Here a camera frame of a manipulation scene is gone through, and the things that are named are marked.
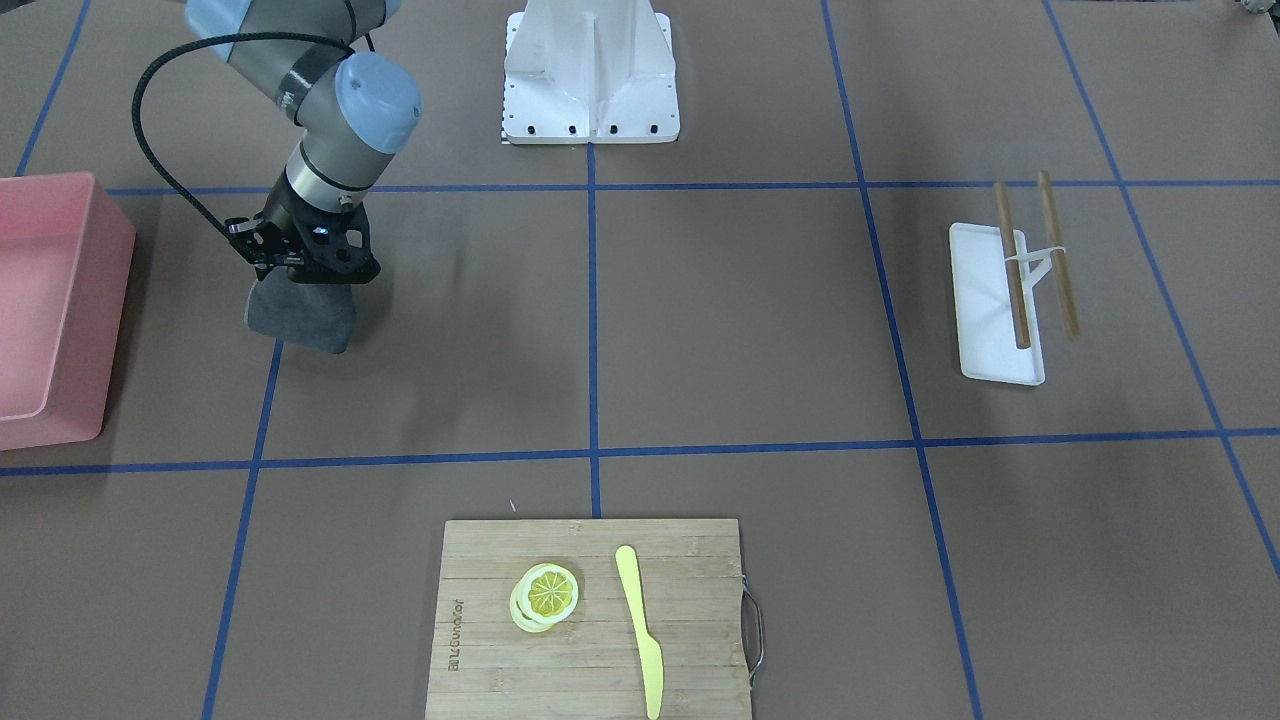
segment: toy lemon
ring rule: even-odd
[[[511,591],[511,620],[526,633],[545,633],[577,607],[577,578],[559,565],[534,565]]]

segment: wooden chopstick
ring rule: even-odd
[[[1009,187],[996,183],[996,209],[1000,213],[1000,240],[1005,246],[1005,281],[1009,284],[1009,306],[1014,313],[1014,338],[1019,350],[1032,346],[1032,331],[1027,322],[1027,300],[1023,297],[1021,263],[1010,260],[1018,255],[1014,242],[1014,213],[1009,205]]]
[[[1044,232],[1048,233],[1048,246],[1062,246],[1062,228],[1057,220],[1057,200],[1053,199],[1053,182],[1048,172],[1041,170],[1037,184],[1041,190],[1041,206],[1044,210]],[[1071,284],[1071,270],[1066,261],[1066,251],[1053,251],[1053,268],[1057,270],[1057,302],[1062,307],[1062,324],[1066,327],[1066,340],[1080,337],[1080,315],[1075,309],[1075,288]]]

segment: blue grid line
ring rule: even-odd
[[[600,364],[599,287],[596,284],[595,145],[586,145],[586,274],[588,274],[588,423],[591,450],[591,518],[603,518],[600,501]]]
[[[989,188],[993,179],[961,181],[849,181],[849,182],[666,182],[666,183],[595,183],[586,184],[379,184],[370,192],[375,193],[457,193],[457,192],[669,192],[699,190],[952,190],[982,187]],[[1005,181],[1009,187],[1036,187],[1033,179]],[[1124,181],[1128,187],[1280,187],[1280,179],[1172,179],[1172,181]],[[1055,179],[1055,187],[1120,187],[1114,179]],[[209,186],[188,188],[193,195],[266,195],[270,187],[255,186]],[[154,197],[178,195],[172,187],[110,187],[106,193],[113,197]]]
[[[582,192],[585,184],[378,184],[370,192]]]
[[[353,457],[279,457],[257,465],[266,470],[306,468],[376,468],[379,465],[458,465],[466,462],[526,462],[589,457],[590,450],[527,450],[512,452],[440,452],[420,455],[364,455]]]
[[[911,424],[911,439],[915,445],[915,459],[920,466],[920,482],[924,486],[924,498],[929,506],[929,521],[933,525],[933,541],[937,546],[938,565],[942,570],[942,582],[946,585],[947,605],[951,609],[951,623],[955,628],[956,647],[960,652],[960,664],[964,669],[965,685],[969,691],[969,706],[974,720],[982,720],[982,700],[978,694],[978,680],[973,670],[973,660],[969,655],[969,641],[964,629],[964,618],[960,612],[960,597],[956,592],[955,575],[951,571],[951,553],[947,551],[947,539],[942,529],[942,518],[938,512],[937,496],[933,491],[933,474],[929,471],[929,459],[922,442],[920,419],[915,410],[915,398],[911,392],[911,378],[906,369],[906,356],[902,352],[902,338],[897,327],[897,318],[893,313],[893,297],[890,292],[888,274],[884,269],[884,256],[881,252],[879,233],[876,229],[876,215],[872,210],[872,197],[867,187],[867,174],[863,169],[863,156],[858,146],[858,131],[854,127],[854,115],[849,104],[849,91],[845,86],[845,72],[840,63],[840,50],[836,45],[836,29],[831,22],[831,5],[828,0],[822,0],[823,23],[827,26],[827,44],[831,47],[831,64],[836,76],[836,87],[840,90],[840,104],[845,113],[845,128],[849,132],[849,147],[852,152],[854,169],[858,173],[858,182],[861,184],[863,211],[867,215],[867,233],[870,238],[872,254],[876,258],[876,274],[879,278],[881,295],[884,301],[884,315],[888,320],[890,338],[893,342],[893,355],[897,360],[899,379],[902,384],[902,400],[906,404],[906,415]]]
[[[991,188],[996,184],[993,179],[977,179],[977,181],[867,181],[861,183],[872,190],[915,190],[915,188],[965,188],[965,187],[982,187]],[[1037,181],[1015,179],[1005,181],[1009,187],[1037,187]],[[1100,181],[1100,179],[1053,179],[1055,187],[1116,187],[1119,183],[1116,181]]]
[[[1280,437],[1280,428],[1231,428],[1231,437]],[[924,447],[992,447],[1015,445],[1085,445],[1098,442],[1143,442],[1203,439],[1219,437],[1217,430],[1151,430],[1116,433],[1062,433],[1042,436],[974,436],[955,438],[901,438],[901,439],[854,439],[818,442],[776,442],[776,443],[726,443],[726,445],[655,445],[618,446],[600,448],[563,450],[517,450],[481,452],[442,452],[412,455],[365,455],[333,457],[276,457],[253,460],[219,460],[196,462],[125,462],[118,465],[51,465],[31,468],[0,468],[0,478],[47,477],[47,475],[91,475],[91,474],[132,474],[132,473],[201,473],[218,470],[248,470],[257,466],[262,470],[296,470],[308,468],[371,468],[380,465],[456,465],[468,462],[529,462],[538,460],[586,460],[590,457],[654,457],[672,455],[755,455],[773,452],[849,452],[868,450],[908,450],[919,445]]]
[[[744,445],[672,445],[648,447],[605,447],[600,457],[655,457],[671,455],[764,455],[773,452],[840,452],[847,450],[905,450],[914,439],[869,439],[832,442],[771,442]]]
[[[271,420],[271,405],[275,402],[275,383],[280,377],[280,357],[284,342],[275,341],[271,351],[271,369],[266,374],[266,388],[262,391],[262,411],[257,420],[257,436],[253,441],[253,461],[250,465],[248,479],[244,482],[244,501],[241,503],[239,525],[236,528],[236,547],[232,551],[232,566],[227,573],[227,592],[223,594],[223,612],[218,620],[218,638],[214,641],[214,657],[209,664],[209,684],[205,687],[205,703],[201,720],[212,720],[214,705],[218,702],[218,683],[223,675],[223,660],[227,656],[227,637],[232,628],[232,611],[236,609],[236,589],[239,587],[241,564],[244,560],[244,541],[248,539],[248,525],[253,516],[253,497],[257,495],[257,475],[261,468],[262,450],[266,446],[266,429]]]
[[[1129,187],[1280,187],[1280,179],[1167,179],[1167,181],[1121,181]]]
[[[859,183],[837,182],[616,182],[600,183],[595,188],[616,191],[690,191],[690,190],[854,190]]]
[[[925,438],[925,447],[993,447],[1000,445],[1073,445],[1091,442],[1139,442],[1152,439],[1216,438],[1217,430],[1153,430],[1130,433],[1064,433],[1051,436],[992,436]]]
[[[122,462],[106,465],[49,465],[37,468],[0,468],[0,478],[47,475],[125,475],[134,473],[197,473],[211,470],[248,470],[248,460],[215,460],[206,462]]]
[[[1280,428],[1242,428],[1226,430],[1231,437],[1280,437]]]
[[[1196,351],[1192,348],[1187,328],[1183,325],[1181,316],[1178,314],[1178,307],[1174,305],[1172,295],[1169,292],[1169,286],[1165,282],[1164,273],[1160,270],[1160,264],[1156,261],[1156,254],[1147,238],[1147,231],[1143,228],[1142,220],[1138,218],[1138,209],[1134,206],[1128,183],[1120,173],[1120,165],[1116,163],[1115,154],[1111,151],[1111,143],[1107,141],[1107,136],[1102,131],[1102,123],[1098,120],[1097,110],[1093,108],[1093,101],[1089,99],[1089,94],[1084,87],[1084,79],[1080,77],[1080,70],[1075,64],[1075,58],[1071,55],[1071,49],[1066,42],[1066,35],[1062,32],[1062,26],[1057,20],[1057,14],[1053,13],[1052,3],[1050,0],[1041,0],[1041,4],[1048,14],[1050,24],[1053,26],[1053,33],[1057,36],[1057,42],[1062,49],[1062,55],[1066,58],[1066,64],[1071,70],[1071,77],[1075,79],[1075,87],[1080,94],[1080,99],[1084,101],[1084,109],[1088,110],[1089,120],[1093,123],[1093,129],[1098,135],[1098,142],[1102,145],[1102,152],[1107,158],[1107,164],[1111,165],[1111,174],[1115,176],[1116,182],[1119,183],[1120,195],[1124,197],[1125,208],[1129,210],[1129,219],[1133,222],[1134,231],[1138,233],[1138,242],[1142,243],[1142,251],[1147,256],[1147,264],[1151,265],[1156,286],[1160,288],[1160,296],[1165,301],[1165,309],[1169,311],[1169,318],[1174,323],[1174,329],[1178,332],[1178,340],[1183,345],[1183,351],[1187,354],[1188,363],[1190,363],[1192,373],[1196,375],[1197,384],[1199,384],[1204,405],[1208,407],[1210,416],[1213,419],[1213,427],[1216,428],[1217,436],[1222,442],[1222,450],[1226,452],[1226,457],[1231,464],[1231,471],[1235,473],[1235,482],[1240,486],[1240,493],[1244,496],[1244,502],[1249,509],[1249,514],[1253,515],[1253,524],[1257,527],[1258,536],[1262,539],[1262,546],[1266,548],[1267,556],[1271,560],[1271,569],[1276,574],[1276,578],[1280,578],[1280,555],[1276,553],[1276,546],[1271,541],[1271,533],[1267,532],[1266,521],[1262,519],[1258,503],[1253,498],[1253,491],[1249,487],[1249,480],[1244,477],[1244,470],[1240,468],[1240,462],[1235,456],[1235,448],[1231,446],[1231,438],[1222,424],[1222,418],[1217,411],[1217,405],[1213,402],[1213,395],[1208,389],[1208,382],[1204,379],[1204,373],[1201,369],[1199,360],[1196,359]]]
[[[54,74],[54,82],[49,86],[49,94],[45,95],[45,104],[40,106],[40,114],[36,117],[36,124],[31,128],[31,135],[27,136],[27,146],[22,150],[22,159],[18,160],[18,169],[14,170],[14,177],[22,177],[27,174],[27,164],[31,163],[31,154],[36,150],[36,143],[40,142],[40,133],[45,129],[45,120],[49,119],[49,110],[54,106],[54,97],[58,95],[58,88],[63,85],[63,77],[67,74],[67,67],[70,65],[72,55],[76,53],[76,45],[79,42],[79,33],[84,28],[84,18],[88,17],[90,0],[84,0],[81,5],[79,15],[76,17],[76,26],[72,28],[72,36],[67,40],[67,50],[63,51],[63,60],[58,64],[58,72]]]

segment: white mount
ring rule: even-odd
[[[680,135],[671,19],[649,0],[529,0],[507,19],[503,140],[671,142]]]

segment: yellow plastic knife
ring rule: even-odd
[[[636,548],[623,544],[613,553],[613,560],[618,565],[622,592],[627,594],[627,609],[631,611],[631,625],[636,630],[636,647],[640,648],[645,714],[649,720],[658,720],[658,714],[662,712],[662,647],[649,634],[649,626],[644,620],[644,592],[640,589],[640,561],[636,560]]]

